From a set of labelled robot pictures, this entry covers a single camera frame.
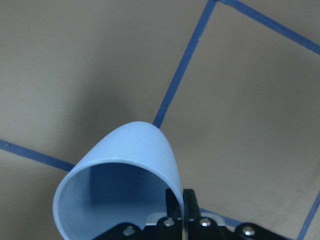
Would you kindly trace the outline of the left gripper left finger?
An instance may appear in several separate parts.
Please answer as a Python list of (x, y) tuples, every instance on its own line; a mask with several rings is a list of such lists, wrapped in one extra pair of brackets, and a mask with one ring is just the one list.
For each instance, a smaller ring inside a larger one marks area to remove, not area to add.
[(157, 240), (182, 239), (182, 212), (181, 206), (169, 188), (165, 190), (166, 216), (161, 217), (156, 224)]

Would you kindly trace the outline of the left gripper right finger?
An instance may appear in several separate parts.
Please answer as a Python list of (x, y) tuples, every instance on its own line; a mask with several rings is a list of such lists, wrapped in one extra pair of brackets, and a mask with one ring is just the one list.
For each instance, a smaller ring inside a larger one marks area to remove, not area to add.
[(183, 190), (184, 228), (187, 240), (225, 240), (225, 221), (217, 214), (200, 210), (195, 191)]

